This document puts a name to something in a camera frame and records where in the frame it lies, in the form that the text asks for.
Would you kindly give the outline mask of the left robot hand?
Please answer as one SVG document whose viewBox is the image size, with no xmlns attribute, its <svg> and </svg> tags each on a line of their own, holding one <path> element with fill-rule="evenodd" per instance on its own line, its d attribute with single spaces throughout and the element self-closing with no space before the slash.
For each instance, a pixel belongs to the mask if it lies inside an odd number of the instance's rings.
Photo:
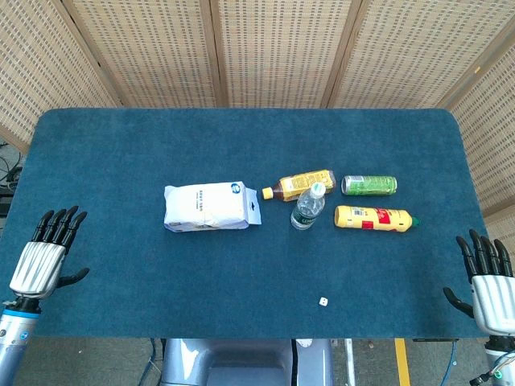
<svg viewBox="0 0 515 386">
<path fill-rule="evenodd" d="M 10 289 L 21 298 L 48 298 L 56 289 L 84 279 L 88 268 L 63 276 L 61 270 L 76 233 L 87 216 L 77 206 L 59 211 L 50 210 L 38 222 L 26 243 L 10 281 Z"/>
</svg>

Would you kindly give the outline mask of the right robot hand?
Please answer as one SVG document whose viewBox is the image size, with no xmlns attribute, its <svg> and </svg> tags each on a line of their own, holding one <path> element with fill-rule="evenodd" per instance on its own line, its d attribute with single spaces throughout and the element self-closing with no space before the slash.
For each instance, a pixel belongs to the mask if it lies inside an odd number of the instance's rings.
<svg viewBox="0 0 515 386">
<path fill-rule="evenodd" d="M 508 249 L 498 240 L 490 240 L 471 229 L 472 245 L 461 237 L 461 250 L 472 304 L 457 298 L 451 288 L 443 288 L 447 301 L 458 311 L 476 321 L 484 333 L 515 337 L 515 269 Z"/>
</svg>

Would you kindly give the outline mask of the yellow bottle red label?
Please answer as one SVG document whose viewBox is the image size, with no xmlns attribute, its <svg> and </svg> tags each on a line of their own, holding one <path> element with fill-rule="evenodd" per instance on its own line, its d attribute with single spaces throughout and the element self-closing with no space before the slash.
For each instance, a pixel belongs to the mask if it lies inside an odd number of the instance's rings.
<svg viewBox="0 0 515 386">
<path fill-rule="evenodd" d="M 334 222 L 338 228 L 386 232 L 406 232 L 420 225 L 420 220 L 406 210 L 344 205 L 336 207 Z"/>
</svg>

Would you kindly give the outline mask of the green drink can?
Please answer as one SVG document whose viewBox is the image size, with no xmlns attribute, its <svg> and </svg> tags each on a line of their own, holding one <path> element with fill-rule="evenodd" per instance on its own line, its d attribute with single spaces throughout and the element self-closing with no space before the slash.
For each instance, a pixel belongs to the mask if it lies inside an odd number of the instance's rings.
<svg viewBox="0 0 515 386">
<path fill-rule="evenodd" d="M 397 188 L 398 182 L 393 176 L 345 175 L 341 181 L 344 195 L 392 195 Z"/>
</svg>

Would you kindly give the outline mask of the white paper bag package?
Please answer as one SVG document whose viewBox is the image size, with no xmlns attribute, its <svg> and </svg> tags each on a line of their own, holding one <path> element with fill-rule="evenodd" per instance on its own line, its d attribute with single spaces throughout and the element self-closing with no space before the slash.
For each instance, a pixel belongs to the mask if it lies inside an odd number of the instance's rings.
<svg viewBox="0 0 515 386">
<path fill-rule="evenodd" d="M 172 232 L 239 230 L 262 223 L 257 192 L 242 181 L 164 189 L 164 227 Z"/>
</svg>

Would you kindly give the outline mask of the blue felt table cover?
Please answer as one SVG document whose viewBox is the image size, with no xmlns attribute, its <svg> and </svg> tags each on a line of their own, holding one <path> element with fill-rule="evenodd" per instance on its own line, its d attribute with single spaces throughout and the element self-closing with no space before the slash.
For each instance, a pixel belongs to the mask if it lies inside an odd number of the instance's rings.
<svg viewBox="0 0 515 386">
<path fill-rule="evenodd" d="M 306 231 L 261 199 L 244 230 L 164 228 L 164 189 L 329 169 L 392 175 L 386 197 L 335 190 Z M 337 206 L 406 210 L 406 232 L 338 228 Z M 42 215 L 87 216 L 38 336 L 204 339 L 477 338 L 444 297 L 472 294 L 456 237 L 485 226 L 455 118 L 444 109 L 52 109 L 38 120 L 0 236 L 0 310 Z M 319 300 L 328 300 L 321 306 Z"/>
</svg>

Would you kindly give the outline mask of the clear water bottle green label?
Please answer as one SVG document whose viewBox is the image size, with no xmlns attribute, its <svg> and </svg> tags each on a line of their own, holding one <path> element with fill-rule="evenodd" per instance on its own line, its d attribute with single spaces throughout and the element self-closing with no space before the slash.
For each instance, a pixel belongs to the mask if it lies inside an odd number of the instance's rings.
<svg viewBox="0 0 515 386">
<path fill-rule="evenodd" d="M 313 225 L 324 208 L 325 193 L 325 184 L 315 182 L 299 196 L 290 215 L 290 222 L 294 228 L 307 230 Z"/>
</svg>

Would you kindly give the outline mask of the brown tea bottle yellow label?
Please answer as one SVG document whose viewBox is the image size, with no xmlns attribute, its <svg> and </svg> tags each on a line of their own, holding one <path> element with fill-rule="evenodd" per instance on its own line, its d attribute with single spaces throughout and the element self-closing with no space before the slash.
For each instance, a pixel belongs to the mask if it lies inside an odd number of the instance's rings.
<svg viewBox="0 0 515 386">
<path fill-rule="evenodd" d="M 331 193 L 336 187 L 336 178 L 333 171 L 327 169 L 286 176 L 279 179 L 272 187 L 263 188 L 262 197 L 265 200 L 294 201 L 304 191 L 309 190 L 314 183 L 323 183 L 326 192 Z"/>
</svg>

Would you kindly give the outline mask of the grey robot torso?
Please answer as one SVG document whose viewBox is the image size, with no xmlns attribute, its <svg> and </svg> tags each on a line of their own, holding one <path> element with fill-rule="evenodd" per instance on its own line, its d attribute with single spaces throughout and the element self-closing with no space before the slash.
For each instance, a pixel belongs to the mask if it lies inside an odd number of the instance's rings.
<svg viewBox="0 0 515 386">
<path fill-rule="evenodd" d="M 334 386 L 328 339 L 168 339 L 159 386 Z"/>
</svg>

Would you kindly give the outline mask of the woven bamboo folding screen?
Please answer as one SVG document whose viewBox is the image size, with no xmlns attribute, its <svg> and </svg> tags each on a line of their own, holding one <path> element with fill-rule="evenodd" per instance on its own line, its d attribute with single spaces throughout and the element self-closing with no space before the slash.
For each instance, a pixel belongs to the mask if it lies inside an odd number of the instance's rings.
<svg viewBox="0 0 515 386">
<path fill-rule="evenodd" d="M 0 183 L 65 107 L 441 108 L 515 255 L 515 0 L 0 0 Z"/>
</svg>

